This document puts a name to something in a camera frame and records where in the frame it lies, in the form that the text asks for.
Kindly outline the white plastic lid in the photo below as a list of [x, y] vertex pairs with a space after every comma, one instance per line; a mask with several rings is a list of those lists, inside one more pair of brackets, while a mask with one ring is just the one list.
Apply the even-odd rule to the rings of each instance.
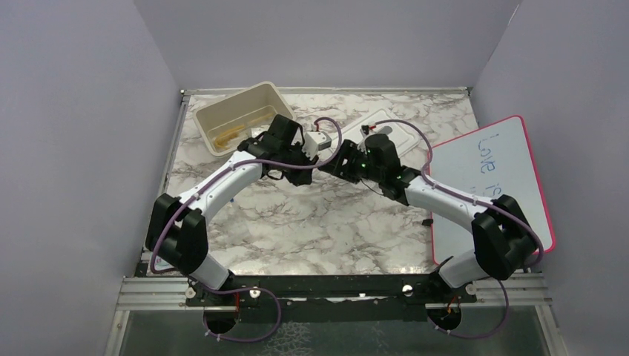
[[342, 127], [342, 137], [357, 144], [362, 142], [363, 135], [361, 127], [363, 125], [373, 126], [376, 122], [395, 120], [382, 125], [377, 125], [372, 132], [376, 134], [386, 134], [395, 144], [398, 156], [403, 156], [410, 152], [420, 143], [420, 135], [410, 126], [398, 122], [399, 118], [387, 109], [379, 109], [373, 113], [363, 115], [359, 119], [354, 119]]

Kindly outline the yellow rubber tube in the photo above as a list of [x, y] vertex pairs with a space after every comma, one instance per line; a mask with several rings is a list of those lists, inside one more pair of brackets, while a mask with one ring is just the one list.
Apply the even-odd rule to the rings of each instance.
[[215, 139], [214, 139], [214, 145], [218, 148], [227, 148], [228, 147], [228, 143], [238, 137], [240, 135], [241, 132], [243, 132], [245, 129], [250, 128], [254, 125], [259, 124], [260, 122], [266, 121], [267, 119], [271, 119], [274, 116], [273, 113], [268, 113], [264, 116], [261, 116], [259, 118], [253, 119], [249, 122], [247, 122], [244, 125], [238, 125], [235, 128], [231, 128], [227, 131], [222, 132], [221, 134], [219, 134]]

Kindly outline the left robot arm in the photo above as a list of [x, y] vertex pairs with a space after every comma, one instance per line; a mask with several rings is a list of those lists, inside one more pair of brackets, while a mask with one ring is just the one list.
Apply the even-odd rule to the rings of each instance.
[[145, 247], [176, 271], [205, 285], [211, 302], [227, 303], [233, 294], [229, 270], [211, 256], [207, 225], [244, 188], [270, 170], [293, 185], [308, 185], [318, 152], [330, 146], [327, 134], [306, 131], [276, 115], [266, 131], [242, 141], [228, 161], [199, 185], [178, 196], [162, 194], [151, 212]]

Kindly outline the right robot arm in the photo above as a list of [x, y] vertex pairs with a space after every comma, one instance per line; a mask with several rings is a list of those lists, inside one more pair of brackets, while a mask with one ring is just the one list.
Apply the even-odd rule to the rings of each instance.
[[471, 233], [472, 249], [447, 258], [431, 273], [428, 292], [439, 302], [472, 281], [508, 279], [541, 246], [514, 198], [476, 197], [431, 181], [423, 171], [401, 164], [385, 134], [369, 135], [360, 145], [343, 140], [320, 170], [351, 183], [375, 182], [386, 198], [431, 211]]

